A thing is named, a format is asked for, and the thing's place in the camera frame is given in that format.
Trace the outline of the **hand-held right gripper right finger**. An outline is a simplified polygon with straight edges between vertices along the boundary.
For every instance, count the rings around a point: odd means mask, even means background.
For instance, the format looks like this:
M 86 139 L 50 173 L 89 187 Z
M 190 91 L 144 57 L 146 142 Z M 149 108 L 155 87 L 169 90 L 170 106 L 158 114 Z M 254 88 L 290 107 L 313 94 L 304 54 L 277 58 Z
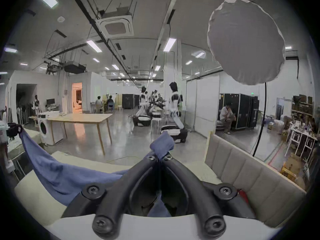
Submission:
M 163 170 L 181 187 L 186 204 L 182 213 L 193 212 L 204 238 L 219 238 L 227 228 L 223 215 L 256 219 L 249 202 L 229 183 L 201 181 L 191 170 L 171 155 L 163 158 Z

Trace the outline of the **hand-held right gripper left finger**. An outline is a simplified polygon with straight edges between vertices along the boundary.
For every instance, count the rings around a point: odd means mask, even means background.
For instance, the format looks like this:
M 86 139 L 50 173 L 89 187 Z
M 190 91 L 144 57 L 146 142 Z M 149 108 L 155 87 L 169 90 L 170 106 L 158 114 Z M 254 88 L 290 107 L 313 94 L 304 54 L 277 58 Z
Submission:
M 159 193 L 159 159 L 147 155 L 120 179 L 89 183 L 70 202 L 62 218 L 94 214 L 93 232 L 102 239 L 115 239 L 123 214 L 147 216 Z

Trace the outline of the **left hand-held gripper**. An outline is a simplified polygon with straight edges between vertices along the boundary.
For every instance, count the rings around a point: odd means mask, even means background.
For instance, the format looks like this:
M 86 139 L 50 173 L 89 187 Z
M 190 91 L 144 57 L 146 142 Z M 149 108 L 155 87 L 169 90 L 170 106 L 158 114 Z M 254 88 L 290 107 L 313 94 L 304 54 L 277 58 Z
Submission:
M 0 121 L 0 139 L 1 144 L 8 144 L 8 138 L 14 138 L 21 134 L 23 127 L 20 124 L 14 122 L 7 123 L 6 121 Z

